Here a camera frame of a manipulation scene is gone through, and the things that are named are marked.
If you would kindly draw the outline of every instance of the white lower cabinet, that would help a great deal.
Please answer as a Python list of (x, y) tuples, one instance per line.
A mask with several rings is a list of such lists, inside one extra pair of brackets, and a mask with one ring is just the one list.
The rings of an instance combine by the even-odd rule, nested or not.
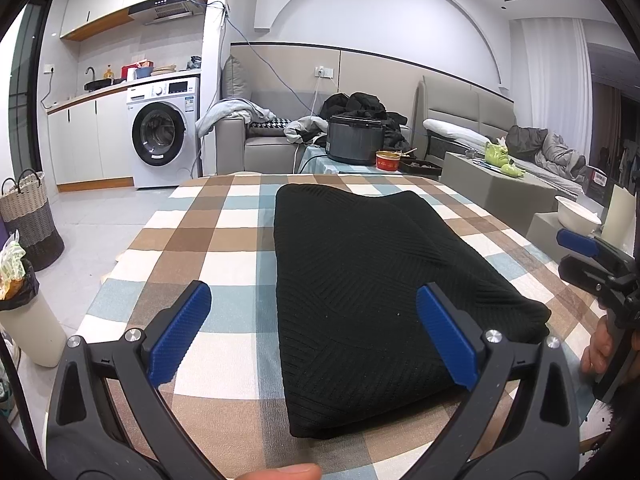
[(131, 176), (125, 98), (117, 92), (49, 115), (56, 184)]

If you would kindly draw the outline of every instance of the basket handle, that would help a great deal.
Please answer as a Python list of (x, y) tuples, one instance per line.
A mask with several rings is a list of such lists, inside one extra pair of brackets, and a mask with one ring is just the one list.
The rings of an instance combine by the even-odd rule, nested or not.
[(1, 191), (1, 193), (2, 193), (2, 194), (4, 194), (4, 184), (6, 184), (8, 180), (10, 180), (11, 182), (13, 182), (15, 187), (18, 187), (18, 185), (15, 183), (15, 180), (14, 180), (14, 179), (12, 179), (11, 177), (8, 177), (8, 178), (6, 178), (6, 179), (4, 180), (4, 182), (2, 183), (2, 188), (0, 189), (0, 191)]
[(33, 171), (31, 168), (27, 168), (26, 170), (24, 170), (20, 176), (18, 177), (18, 193), (20, 193), (20, 181), (22, 180), (22, 178), (24, 177), (24, 174), (27, 173), (28, 171), (31, 171), (31, 173), (33, 173), (36, 176), (36, 180), (38, 181), (38, 187), (42, 186), (42, 181), (40, 180), (40, 177), (38, 176), (38, 174)]

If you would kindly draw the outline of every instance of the woven basket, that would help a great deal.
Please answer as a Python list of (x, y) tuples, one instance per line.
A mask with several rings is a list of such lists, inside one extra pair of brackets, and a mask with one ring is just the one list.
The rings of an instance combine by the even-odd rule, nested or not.
[[(8, 181), (14, 184), (5, 193)], [(24, 170), (18, 182), (6, 179), (1, 188), (0, 214), (9, 233), (20, 232), (20, 245), (34, 270), (49, 267), (65, 249), (51, 214), (44, 173)]]

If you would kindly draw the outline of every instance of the white label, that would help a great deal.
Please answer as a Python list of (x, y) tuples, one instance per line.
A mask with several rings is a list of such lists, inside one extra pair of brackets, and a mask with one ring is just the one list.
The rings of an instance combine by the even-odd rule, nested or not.
[(607, 185), (607, 177), (597, 171), (593, 172), (593, 181), (600, 186)]

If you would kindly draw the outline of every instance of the black tray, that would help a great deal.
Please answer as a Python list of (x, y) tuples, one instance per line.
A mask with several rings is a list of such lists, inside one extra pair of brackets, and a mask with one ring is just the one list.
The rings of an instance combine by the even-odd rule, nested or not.
[(407, 162), (401, 160), (398, 170), (402, 173), (425, 176), (434, 180), (437, 180), (442, 174), (441, 167), (431, 164), (426, 160), (411, 160)]

